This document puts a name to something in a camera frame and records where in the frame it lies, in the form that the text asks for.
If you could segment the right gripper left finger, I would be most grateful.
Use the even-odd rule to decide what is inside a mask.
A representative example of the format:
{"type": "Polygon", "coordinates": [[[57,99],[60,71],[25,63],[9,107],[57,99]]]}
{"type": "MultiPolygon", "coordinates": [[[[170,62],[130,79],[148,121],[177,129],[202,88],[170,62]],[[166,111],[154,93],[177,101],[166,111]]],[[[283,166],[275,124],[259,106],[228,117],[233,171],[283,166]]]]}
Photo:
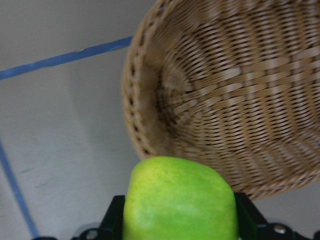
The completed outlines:
{"type": "Polygon", "coordinates": [[[124,205],[124,195],[116,195],[112,198],[99,226],[100,240],[122,239],[124,205]]]}

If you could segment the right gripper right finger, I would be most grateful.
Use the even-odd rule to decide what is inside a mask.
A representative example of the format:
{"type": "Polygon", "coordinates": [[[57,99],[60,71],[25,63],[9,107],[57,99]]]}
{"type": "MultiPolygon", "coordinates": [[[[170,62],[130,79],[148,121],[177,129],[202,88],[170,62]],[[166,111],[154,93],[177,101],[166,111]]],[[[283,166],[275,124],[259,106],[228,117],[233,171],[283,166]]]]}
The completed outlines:
{"type": "Polygon", "coordinates": [[[266,240],[268,221],[245,193],[236,192],[234,196],[240,239],[266,240]]]}

